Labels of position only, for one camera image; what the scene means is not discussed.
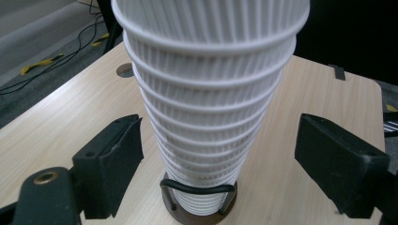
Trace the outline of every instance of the stack of paper cups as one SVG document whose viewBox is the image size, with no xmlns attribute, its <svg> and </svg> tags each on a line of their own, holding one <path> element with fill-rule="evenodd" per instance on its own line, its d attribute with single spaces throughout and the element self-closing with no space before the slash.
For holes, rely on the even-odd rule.
<svg viewBox="0 0 398 225">
<path fill-rule="evenodd" d="M 113 0 L 166 171 L 235 184 L 309 14 L 309 0 Z M 210 215 L 225 194 L 175 191 Z"/>
</svg>

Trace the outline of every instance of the black clamp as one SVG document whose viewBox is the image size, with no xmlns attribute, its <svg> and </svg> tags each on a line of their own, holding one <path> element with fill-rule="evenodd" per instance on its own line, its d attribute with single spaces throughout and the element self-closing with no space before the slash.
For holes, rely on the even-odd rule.
<svg viewBox="0 0 398 225">
<path fill-rule="evenodd" d="M 349 218 L 398 224 L 398 177 L 388 172 L 390 157 L 330 120 L 302 114 L 295 158 Z"/>
<path fill-rule="evenodd" d="M 115 120 L 73 158 L 73 167 L 29 176 L 18 202 L 0 209 L 0 224 L 81 224 L 115 216 L 144 158 L 138 115 Z"/>
<path fill-rule="evenodd" d="M 345 74 L 343 67 L 334 66 L 332 64 L 329 64 L 329 66 L 334 68 L 334 75 L 336 76 L 337 80 L 345 81 Z"/>
</svg>

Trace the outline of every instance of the table hole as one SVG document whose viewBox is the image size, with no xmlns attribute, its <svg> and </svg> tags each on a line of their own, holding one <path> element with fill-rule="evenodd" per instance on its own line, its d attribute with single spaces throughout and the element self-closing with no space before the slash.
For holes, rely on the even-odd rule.
<svg viewBox="0 0 398 225">
<path fill-rule="evenodd" d="M 134 72 L 132 71 L 132 64 L 127 63 L 123 64 L 117 68 L 116 74 L 122 78 L 129 78 L 134 76 Z"/>
</svg>

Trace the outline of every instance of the black cable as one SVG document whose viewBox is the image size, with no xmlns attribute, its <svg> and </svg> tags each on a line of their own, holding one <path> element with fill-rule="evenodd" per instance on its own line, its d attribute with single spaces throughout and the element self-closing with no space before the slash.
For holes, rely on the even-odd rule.
<svg viewBox="0 0 398 225">
<path fill-rule="evenodd" d="M 90 13 L 90 15 L 99 15 L 99 14 L 101 14 L 102 12 L 92 12 L 91 11 L 91 8 L 93 7 L 93 0 L 91 0 L 91 3 L 90 3 L 90 9 L 88 10 L 88 13 Z"/>
<path fill-rule="evenodd" d="M 97 34 L 97 25 L 98 25 L 99 23 L 103 23 L 103 21 L 98 22 L 98 19 L 101 18 L 101 17 L 102 17 L 102 16 L 98 16 L 93 24 L 87 26 L 85 29 L 83 29 L 83 30 L 79 33 L 79 35 L 78 35 L 78 37 L 77 37 L 78 40 L 79 40 L 79 48 L 78 48 L 78 50 L 76 50 L 75 52 L 72 52 L 72 53 L 68 54 L 67 56 L 63 57 L 62 59 L 56 61 L 54 64 L 52 64 L 51 66 L 49 66 L 49 67 L 47 67 L 46 69 L 44 69 L 43 71 L 41 71 L 39 74 L 37 74 L 37 75 L 35 75 L 35 76 L 33 76 L 33 77 L 29 78 L 29 79 L 26 79 L 26 80 L 24 80 L 24 81 L 17 82 L 17 83 L 15 83 L 15 84 L 13 84 L 13 85 L 11 85 L 11 86 L 9 86 L 9 87 L 6 87 L 6 88 L 1 89 L 0 92 L 3 92 L 3 91 L 8 90 L 8 89 L 10 89 L 10 88 L 12 88 L 12 87 L 15 87 L 15 86 L 18 86 L 18 85 L 22 84 L 22 86 L 20 86 L 19 88 L 15 89 L 15 90 L 12 90 L 12 91 L 9 91 L 9 92 L 6 92 L 6 93 L 0 93 L 0 96 L 3 96 L 3 95 L 7 95 L 7 94 L 11 94 L 11 93 L 17 92 L 17 91 L 23 89 L 24 87 L 26 87 L 29 83 L 31 83 L 33 80 L 35 80 L 37 77 L 41 76 L 42 74 L 44 74 L 44 73 L 46 73 L 46 72 L 49 72 L 49 71 L 51 71 L 51 70 L 53 70 L 53 69 L 55 69 L 55 68 L 59 68 L 59 67 L 65 65 L 65 64 L 66 64 L 68 61 L 70 61 L 77 53 L 79 53 L 80 50 L 82 50 L 82 49 L 84 49 L 85 47 L 87 47 L 87 46 L 91 43 L 91 41 L 93 41 L 93 39 L 96 37 L 96 34 Z M 90 27 L 92 27 L 92 26 L 94 26 L 94 35 L 93 35 L 93 37 L 92 37 L 84 46 L 82 46 L 81 34 L 82 34 L 84 31 L 86 31 L 87 29 L 89 29 Z"/>
</svg>

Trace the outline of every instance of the cup rim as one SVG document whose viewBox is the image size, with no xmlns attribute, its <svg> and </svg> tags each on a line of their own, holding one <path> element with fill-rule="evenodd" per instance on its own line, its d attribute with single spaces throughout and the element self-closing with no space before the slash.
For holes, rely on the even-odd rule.
<svg viewBox="0 0 398 225">
<path fill-rule="evenodd" d="M 152 128 L 153 128 L 153 131 L 155 133 L 155 136 L 156 136 L 156 139 L 157 139 L 158 142 L 161 141 L 161 142 L 164 142 L 164 143 L 168 143 L 174 150 L 178 151 L 179 153 L 185 154 L 185 155 L 189 155 L 191 157 L 198 157 L 198 158 L 214 158 L 214 157 L 215 158 L 219 158 L 219 157 L 224 157 L 225 155 L 229 154 L 230 152 L 236 151 L 238 148 L 244 147 L 244 145 L 249 144 L 251 141 L 254 141 L 254 139 L 256 137 L 256 135 L 252 135 L 248 140 L 245 140 L 240 145 L 235 146 L 234 148 L 230 148 L 228 150 L 224 150 L 224 151 L 218 152 L 216 154 L 212 154 L 212 156 L 210 156 L 209 154 L 200 153 L 200 152 L 196 152 L 196 151 L 192 151 L 192 152 L 186 151 L 186 150 L 184 150 L 181 147 L 175 146 L 173 143 L 168 142 L 166 140 L 166 138 L 161 133 L 159 133 L 159 131 L 157 130 L 156 127 L 152 127 Z"/>
<path fill-rule="evenodd" d="M 245 130 L 244 133 L 241 133 L 241 134 L 239 134 L 233 138 L 230 138 L 228 140 L 222 140 L 222 141 L 216 141 L 216 142 L 199 142 L 199 141 L 190 140 L 190 139 L 187 139 L 184 137 L 180 137 L 179 135 L 176 135 L 176 134 L 172 133 L 171 131 L 167 130 L 166 128 L 164 128 L 161 124 L 159 124 L 158 121 L 156 121 L 154 119 L 155 118 L 151 118 L 149 120 L 150 123 L 152 124 L 152 127 L 154 128 L 154 130 L 160 128 L 162 132 L 166 133 L 167 135 L 170 135 L 173 139 L 175 139 L 179 142 L 182 142 L 182 143 L 185 143 L 188 145 L 201 146 L 201 147 L 213 147 L 213 146 L 215 146 L 214 143 L 217 143 L 217 146 L 220 147 L 220 146 L 226 146 L 230 143 L 237 142 L 246 137 L 249 137 L 249 139 L 250 139 L 250 137 L 252 135 L 256 136 L 258 130 L 260 129 L 260 127 L 262 125 L 262 121 L 264 118 L 263 117 L 259 118 L 258 124 L 250 127 L 248 130 Z"/>
<path fill-rule="evenodd" d="M 140 73 L 137 71 L 137 68 L 135 67 L 135 65 L 132 65 L 132 69 L 134 72 L 134 76 L 136 78 L 136 81 L 138 82 L 138 84 L 140 85 L 140 90 L 143 90 L 144 93 L 149 94 L 150 96 L 152 96 L 153 98 L 156 98 L 158 101 L 172 106 L 172 107 L 176 107 L 179 108 L 181 110 L 187 111 L 187 112 L 194 112 L 194 113 L 226 113 L 226 112 L 231 112 L 231 111 L 235 111 L 235 110 L 240 110 L 240 109 L 244 109 L 246 107 L 252 106 L 256 103 L 258 103 L 259 101 L 261 101 L 262 99 L 264 99 L 265 97 L 268 96 L 272 96 L 273 92 L 275 91 L 276 87 L 278 86 L 279 82 L 282 79 L 283 74 L 279 74 L 277 80 L 272 84 L 272 86 L 264 93 L 262 93 L 262 95 L 252 98 L 250 100 L 247 101 L 243 101 L 240 102 L 238 104 L 234 104 L 234 105 L 227 105 L 227 106 L 196 106 L 196 105 L 188 105 L 182 102 L 178 102 L 178 101 L 174 101 L 171 100 L 167 97 L 161 96 L 158 93 L 156 93 L 154 90 L 152 90 L 142 79 L 141 79 L 141 75 Z"/>
<path fill-rule="evenodd" d="M 144 31 L 136 24 L 128 22 L 127 19 L 124 18 L 117 1 L 115 0 L 112 1 L 112 9 L 116 19 L 125 30 L 129 31 L 129 33 L 135 38 L 140 39 L 149 45 L 177 53 L 214 56 L 253 52 L 273 46 L 279 41 L 294 36 L 304 26 L 310 14 L 310 6 L 308 5 L 297 22 L 273 36 L 267 36 L 265 38 L 257 40 L 254 39 L 247 42 L 242 41 L 239 43 L 225 44 L 200 42 L 195 44 L 194 42 L 175 41 L 170 38 L 160 37 L 156 34 Z"/>
<path fill-rule="evenodd" d="M 242 126 L 242 125 L 248 123 L 249 121 L 254 120 L 255 117 L 260 116 L 261 114 L 263 114 L 261 116 L 264 116 L 264 113 L 267 111 L 267 107 L 272 100 L 272 97 L 268 97 L 267 101 L 264 103 L 264 106 L 262 108 L 260 108 L 255 113 L 253 113 L 250 117 L 245 118 L 243 120 L 239 120 L 235 124 L 210 127 L 210 126 L 196 126 L 196 125 L 191 125 L 191 124 L 187 124 L 187 123 L 175 120 L 174 118 L 171 118 L 170 116 L 165 115 L 164 113 L 162 113 L 158 109 L 156 109 L 156 107 L 153 106 L 152 103 L 147 99 L 145 92 L 142 92 L 141 94 L 142 94 L 141 96 L 144 99 L 144 104 L 147 107 L 148 112 L 153 113 L 155 116 L 160 117 L 161 119 L 165 120 L 166 122 L 168 122 L 170 124 L 173 124 L 174 126 L 177 126 L 180 128 L 185 128 L 185 129 L 204 131 L 204 132 L 206 132 L 206 131 L 214 132 L 214 131 L 221 131 L 221 130 L 225 130 L 225 129 L 237 128 L 239 126 Z"/>
<path fill-rule="evenodd" d="M 205 88 L 206 90 L 208 90 L 208 89 L 230 89 L 230 88 L 234 88 L 237 86 L 249 85 L 250 83 L 255 83 L 258 80 L 261 80 L 266 76 L 270 76 L 271 74 L 275 73 L 277 70 L 283 69 L 283 67 L 289 62 L 290 58 L 292 57 L 292 55 L 296 49 L 296 43 L 297 43 L 296 38 L 295 37 L 292 38 L 292 43 L 291 43 L 288 51 L 283 56 L 283 58 L 280 59 L 277 64 L 272 65 L 272 67 L 268 67 L 267 70 L 257 72 L 255 75 L 244 77 L 241 79 L 209 82 L 209 81 L 193 81 L 193 80 L 183 79 L 183 78 L 180 78 L 177 76 L 169 75 L 165 72 L 162 72 L 153 67 L 150 67 L 147 63 L 145 63 L 143 60 L 141 60 L 140 57 L 137 56 L 137 54 L 132 49 L 132 47 L 129 43 L 129 40 L 127 38 L 124 38 L 124 42 L 125 42 L 126 51 L 129 55 L 129 57 L 131 58 L 131 60 L 133 61 L 134 65 L 136 67 L 138 67 L 139 69 L 144 70 L 150 76 L 154 76 L 158 79 L 167 81 L 167 82 L 175 84 L 175 85 L 189 86 L 192 88 Z"/>
<path fill-rule="evenodd" d="M 211 166 L 222 166 L 223 164 L 226 164 L 226 163 L 228 163 L 228 162 L 233 161 L 233 160 L 236 159 L 236 158 L 239 158 L 239 157 L 243 156 L 244 154 L 246 154 L 247 152 L 249 152 L 250 148 L 252 147 L 253 142 L 254 142 L 254 140 L 251 140 L 250 142 L 248 142 L 248 143 L 247 143 L 247 146 L 245 146 L 245 147 L 244 147 L 238 154 L 236 154 L 235 156 L 233 156 L 233 157 L 231 157 L 231 158 L 228 158 L 227 160 L 223 161 L 222 163 L 220 163 L 220 162 L 212 163 Z M 166 146 L 164 146 L 164 144 L 163 144 L 162 142 L 158 142 L 158 145 L 161 146 L 161 151 L 163 151 L 163 150 L 165 149 L 167 152 L 170 152 L 170 151 L 168 150 L 168 148 L 167 148 Z M 203 164 L 204 164 L 204 163 L 192 162 L 192 161 L 186 161 L 186 163 L 187 163 L 187 164 L 190 164 L 190 165 L 192 165 L 192 166 L 197 166 L 197 167 L 201 167 L 201 166 L 203 166 Z"/>
</svg>

